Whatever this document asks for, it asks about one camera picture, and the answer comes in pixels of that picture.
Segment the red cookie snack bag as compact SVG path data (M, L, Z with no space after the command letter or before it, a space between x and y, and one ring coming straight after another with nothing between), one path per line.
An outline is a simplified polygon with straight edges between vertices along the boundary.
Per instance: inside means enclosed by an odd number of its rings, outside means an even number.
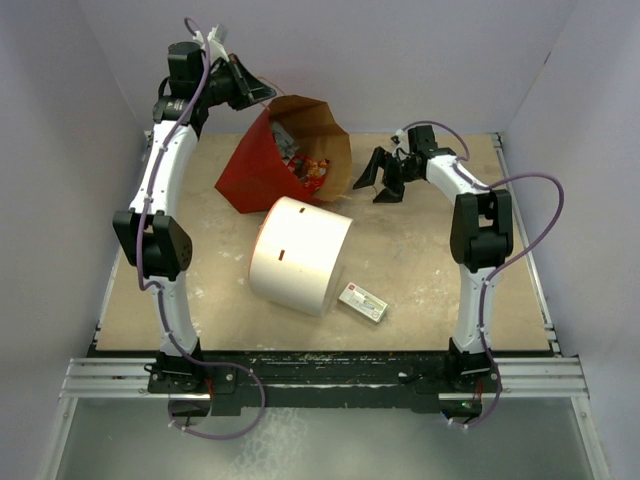
M302 154L284 159L283 163L309 193L314 193L322 187L330 165L327 159L316 160Z

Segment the red brown paper bag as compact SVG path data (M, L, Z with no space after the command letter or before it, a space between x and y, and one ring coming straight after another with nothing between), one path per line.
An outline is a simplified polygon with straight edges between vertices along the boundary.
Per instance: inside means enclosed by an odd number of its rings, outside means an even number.
M296 154L330 161L322 187L306 191L283 163L270 123L277 121L297 140ZM280 95L271 100L240 140L215 188L240 213L267 211L282 196L321 205L342 196L350 184L349 135L324 100Z

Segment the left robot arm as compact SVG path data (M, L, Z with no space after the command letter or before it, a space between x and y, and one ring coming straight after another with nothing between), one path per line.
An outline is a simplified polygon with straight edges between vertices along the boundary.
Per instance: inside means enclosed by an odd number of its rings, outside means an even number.
M112 224L140 289L155 298L161 358L182 358L171 369L171 381L194 392L204 384L206 369L195 361L200 341L186 293L193 243L177 220L184 173L211 108L226 104L241 111L277 93L217 40L170 45L168 68L153 107L151 151L141 183Z

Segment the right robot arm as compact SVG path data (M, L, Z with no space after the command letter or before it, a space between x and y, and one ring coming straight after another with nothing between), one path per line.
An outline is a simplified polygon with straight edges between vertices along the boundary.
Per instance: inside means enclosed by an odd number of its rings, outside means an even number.
M491 315L499 268L514 246L512 199L505 189L491 190L463 167L462 158L441 147L431 123L411 124L392 137L393 148L377 147L355 190L382 176L376 203L399 203L405 185L424 180L453 205L449 246L460 271L460 302L445 366L446 383L467 391L492 368Z

